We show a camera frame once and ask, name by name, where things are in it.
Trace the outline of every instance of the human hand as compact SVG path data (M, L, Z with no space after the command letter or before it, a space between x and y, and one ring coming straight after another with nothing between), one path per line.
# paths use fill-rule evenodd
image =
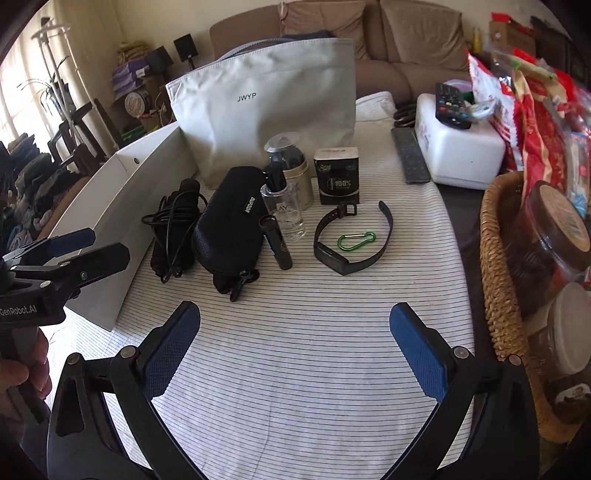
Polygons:
M47 362L47 350L49 343L41 331L37 330L37 342L33 349L33 358L36 363L31 368L15 362L14 360L0 360L0 416L13 420L20 420L20 415L12 405L7 390L31 381L31 385L40 399L45 400L51 391L51 378L49 377L49 363Z

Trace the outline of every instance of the white curtain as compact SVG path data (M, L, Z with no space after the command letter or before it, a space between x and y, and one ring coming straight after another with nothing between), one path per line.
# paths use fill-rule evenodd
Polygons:
M48 151L47 142L57 132L62 119L49 99L44 96L48 74L41 51L31 36L41 27L42 17L52 17L56 23L72 25L70 44L82 78L94 98L105 109L114 100L111 74L117 63L117 49L124 40L112 0L50 0L27 24L6 59L0 66L0 141L8 145L22 133L35 135L41 151ZM50 39L51 49L60 62L66 57L63 39ZM59 68L77 108L89 101L74 70L71 59ZM107 155L114 152L113 142L93 112L85 123Z

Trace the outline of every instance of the wicker basket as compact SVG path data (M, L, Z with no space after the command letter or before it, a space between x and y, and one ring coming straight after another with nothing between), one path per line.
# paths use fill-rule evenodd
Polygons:
M521 203L523 173L498 176L486 189L480 208L480 268L486 321L499 360L512 353L525 364L534 396L540 436L555 443L571 440L579 424L565 424L552 412L529 354L515 289L507 268L500 231L515 219Z

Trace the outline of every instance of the black wristband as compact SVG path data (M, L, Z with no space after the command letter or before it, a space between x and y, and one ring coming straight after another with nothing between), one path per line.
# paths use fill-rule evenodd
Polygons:
M353 207L353 213L348 212L349 206ZM378 207L390 225L386 243L384 243L384 246L378 253L360 262L351 263L345 257L338 254L318 240L322 230L324 230L330 222L346 216L357 215L357 205L338 205L337 208L327 213L316 227L316 233L314 234L314 256L324 265L331 268L335 272L340 273L341 275L349 275L350 273L364 270L376 263L386 251L386 247L388 246L388 242L392 236L392 228L394 227L394 219L392 218L392 213L390 212L388 205L380 201L378 203Z

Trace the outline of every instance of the black remote control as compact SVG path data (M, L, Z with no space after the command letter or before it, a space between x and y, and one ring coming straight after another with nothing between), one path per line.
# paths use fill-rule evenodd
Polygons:
M445 83L435 85L435 118L443 125L468 130L472 123L460 90Z
M406 183L427 183L431 181L431 174L418 145L414 128L393 128L392 139L402 162Z

